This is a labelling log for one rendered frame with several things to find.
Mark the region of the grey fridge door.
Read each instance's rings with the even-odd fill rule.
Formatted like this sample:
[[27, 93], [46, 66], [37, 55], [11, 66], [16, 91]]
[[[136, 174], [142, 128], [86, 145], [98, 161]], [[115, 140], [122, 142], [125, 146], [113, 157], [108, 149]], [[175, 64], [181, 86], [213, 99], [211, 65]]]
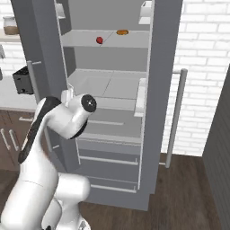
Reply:
[[33, 67], [40, 98], [61, 97], [76, 70], [75, 51], [61, 45], [56, 0], [11, 0], [26, 60]]
[[155, 0], [147, 61], [140, 189], [155, 192], [183, 0]]

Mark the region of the white door bin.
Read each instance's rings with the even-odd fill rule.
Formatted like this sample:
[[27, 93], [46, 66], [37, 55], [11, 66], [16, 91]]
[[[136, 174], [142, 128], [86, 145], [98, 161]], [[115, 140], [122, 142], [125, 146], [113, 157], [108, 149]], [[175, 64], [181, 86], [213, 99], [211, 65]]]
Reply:
[[146, 96], [146, 79], [141, 78], [139, 80], [138, 90], [137, 90], [137, 99], [135, 106], [135, 117], [142, 117], [144, 115], [145, 108], [145, 96]]
[[140, 7], [139, 24], [147, 25], [150, 23], [152, 12], [152, 2], [145, 1]]
[[59, 19], [59, 25], [61, 34], [71, 30], [71, 20], [68, 0], [56, 0], [57, 2], [57, 17]]

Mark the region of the brown wooden base cabinet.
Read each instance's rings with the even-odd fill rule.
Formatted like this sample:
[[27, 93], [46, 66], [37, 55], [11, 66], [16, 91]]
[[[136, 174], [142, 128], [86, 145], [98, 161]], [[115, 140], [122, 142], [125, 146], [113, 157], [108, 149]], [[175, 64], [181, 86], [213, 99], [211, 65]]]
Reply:
[[33, 112], [0, 110], [0, 169], [19, 170], [18, 155], [33, 116]]

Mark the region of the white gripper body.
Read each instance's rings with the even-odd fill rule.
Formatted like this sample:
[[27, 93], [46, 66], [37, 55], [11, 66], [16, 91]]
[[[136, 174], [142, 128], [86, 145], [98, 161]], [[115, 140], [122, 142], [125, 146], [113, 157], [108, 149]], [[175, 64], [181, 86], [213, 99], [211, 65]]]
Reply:
[[61, 102], [67, 107], [75, 95], [74, 87], [70, 84], [67, 90], [61, 93]]

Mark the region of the grey fridge drawer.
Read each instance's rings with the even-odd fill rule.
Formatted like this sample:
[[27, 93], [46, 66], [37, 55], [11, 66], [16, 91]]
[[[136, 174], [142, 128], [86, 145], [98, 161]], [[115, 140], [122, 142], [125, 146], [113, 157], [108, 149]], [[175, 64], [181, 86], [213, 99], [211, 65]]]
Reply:
[[76, 145], [81, 160], [127, 165], [139, 164], [140, 146], [83, 139], [78, 139]]
[[80, 138], [141, 143], [142, 119], [132, 111], [98, 109]]
[[94, 188], [137, 192], [137, 165], [83, 161], [76, 172], [88, 177]]

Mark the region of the white fridge shelf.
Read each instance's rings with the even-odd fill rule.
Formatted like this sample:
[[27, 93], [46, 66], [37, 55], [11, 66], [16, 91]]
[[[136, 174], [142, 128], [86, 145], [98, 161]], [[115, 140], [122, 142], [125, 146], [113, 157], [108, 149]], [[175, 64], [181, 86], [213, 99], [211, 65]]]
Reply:
[[146, 72], [76, 69], [67, 81], [75, 93], [88, 93], [100, 109], [132, 111], [136, 106], [139, 80]]
[[[97, 37], [103, 43], [96, 42]], [[64, 47], [103, 47], [103, 48], [147, 48], [149, 31], [129, 31], [128, 35], [117, 35], [115, 31], [71, 30], [62, 36]]]

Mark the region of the black toaster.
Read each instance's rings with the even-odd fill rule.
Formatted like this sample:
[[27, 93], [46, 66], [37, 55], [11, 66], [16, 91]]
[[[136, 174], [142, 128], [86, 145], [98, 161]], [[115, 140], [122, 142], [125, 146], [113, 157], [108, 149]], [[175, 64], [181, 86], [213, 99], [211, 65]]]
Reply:
[[18, 94], [33, 94], [28, 67], [24, 66], [13, 73], [13, 80]]

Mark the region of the grey fridge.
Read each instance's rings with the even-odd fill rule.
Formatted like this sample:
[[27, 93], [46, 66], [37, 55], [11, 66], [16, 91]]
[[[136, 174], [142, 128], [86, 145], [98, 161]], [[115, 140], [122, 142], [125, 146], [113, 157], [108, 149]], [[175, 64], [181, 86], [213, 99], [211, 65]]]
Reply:
[[71, 17], [86, 0], [57, 0], [67, 82], [90, 94], [97, 109], [75, 139], [80, 166], [91, 183], [88, 201], [147, 210], [149, 192], [140, 185], [148, 31], [73, 29]]

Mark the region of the pale wall shelf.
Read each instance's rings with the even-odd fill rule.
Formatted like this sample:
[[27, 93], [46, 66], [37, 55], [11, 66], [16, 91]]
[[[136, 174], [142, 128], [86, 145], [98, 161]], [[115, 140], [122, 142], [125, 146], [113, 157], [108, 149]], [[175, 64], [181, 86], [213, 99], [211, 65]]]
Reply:
[[0, 29], [0, 42], [20, 42], [19, 35], [6, 35], [3, 29]]

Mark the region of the glass jar with brown contents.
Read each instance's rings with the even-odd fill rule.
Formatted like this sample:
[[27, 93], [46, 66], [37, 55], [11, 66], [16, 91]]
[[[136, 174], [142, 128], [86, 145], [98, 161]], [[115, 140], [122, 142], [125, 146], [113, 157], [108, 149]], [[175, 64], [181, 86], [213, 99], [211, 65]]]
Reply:
[[6, 35], [17, 35], [19, 33], [14, 16], [4, 16], [4, 33]]

